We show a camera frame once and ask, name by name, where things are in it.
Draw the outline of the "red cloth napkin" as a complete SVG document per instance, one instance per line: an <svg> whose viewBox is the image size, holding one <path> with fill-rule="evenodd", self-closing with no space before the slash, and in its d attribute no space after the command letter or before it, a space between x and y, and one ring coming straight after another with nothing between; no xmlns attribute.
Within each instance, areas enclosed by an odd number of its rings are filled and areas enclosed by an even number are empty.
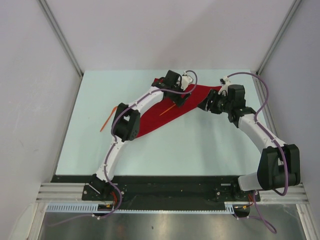
<svg viewBox="0 0 320 240"><path fill-rule="evenodd" d="M207 97L210 90L219 91L220 89L220 86L206 86L198 84L183 106L175 106L165 114L159 116L163 111L175 104L169 98L163 99L159 103L152 106L140 117L139 133L137 137L139 138L149 134L154 130L168 124L169 122L181 117L182 115L192 111L193 109L197 108L198 104Z"/></svg>

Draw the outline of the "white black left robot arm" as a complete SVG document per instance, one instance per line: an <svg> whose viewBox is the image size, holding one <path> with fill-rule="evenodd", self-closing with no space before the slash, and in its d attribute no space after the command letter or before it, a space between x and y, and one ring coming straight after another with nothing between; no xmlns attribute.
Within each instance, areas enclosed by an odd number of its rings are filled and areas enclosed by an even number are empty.
<svg viewBox="0 0 320 240"><path fill-rule="evenodd" d="M117 106L111 124L112 141L109 150L88 184L98 199L105 200L112 190L118 190L112 179L119 155L122 148L138 136L143 114L165 99L171 100L178 107L182 106L197 83L198 76L193 70L186 70L183 74L168 70L164 77L154 80L141 97L129 104L120 103Z"/></svg>

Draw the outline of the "orange plastic knife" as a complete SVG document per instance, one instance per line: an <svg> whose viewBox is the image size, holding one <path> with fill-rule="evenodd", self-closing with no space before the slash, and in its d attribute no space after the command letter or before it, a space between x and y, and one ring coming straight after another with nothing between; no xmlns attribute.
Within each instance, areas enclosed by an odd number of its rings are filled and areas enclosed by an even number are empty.
<svg viewBox="0 0 320 240"><path fill-rule="evenodd" d="M117 110L117 106L115 106L112 111L110 112L108 118L106 119L106 121L104 122L104 124L102 125L102 127L100 128L100 132L102 132L104 130L104 128L106 127L106 125L108 124L109 120L111 119L111 117L114 115L114 113Z"/></svg>

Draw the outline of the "orange plastic spoon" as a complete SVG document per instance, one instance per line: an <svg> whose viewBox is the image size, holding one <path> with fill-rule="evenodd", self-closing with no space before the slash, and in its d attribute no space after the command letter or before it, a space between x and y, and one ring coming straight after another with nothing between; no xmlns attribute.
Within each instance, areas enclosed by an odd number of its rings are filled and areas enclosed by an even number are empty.
<svg viewBox="0 0 320 240"><path fill-rule="evenodd" d="M174 108L176 106L176 104L173 104L172 106L170 106L169 108L167 108L166 110L164 110L162 113L159 114L159 116L164 115L165 113L167 113L168 111L170 111L172 108Z"/></svg>

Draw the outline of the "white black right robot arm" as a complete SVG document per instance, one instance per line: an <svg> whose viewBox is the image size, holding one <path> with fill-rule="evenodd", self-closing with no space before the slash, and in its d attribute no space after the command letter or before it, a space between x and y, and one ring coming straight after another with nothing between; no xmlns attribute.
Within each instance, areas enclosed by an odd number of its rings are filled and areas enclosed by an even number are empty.
<svg viewBox="0 0 320 240"><path fill-rule="evenodd" d="M287 144L276 137L257 118L253 108L246 105L245 88L239 84L211 89L198 108L213 114L226 113L230 123L245 133L261 153L257 171L238 177L238 183L230 188L231 196L242 201L249 191L269 191L301 182L300 150L295 144Z"/></svg>

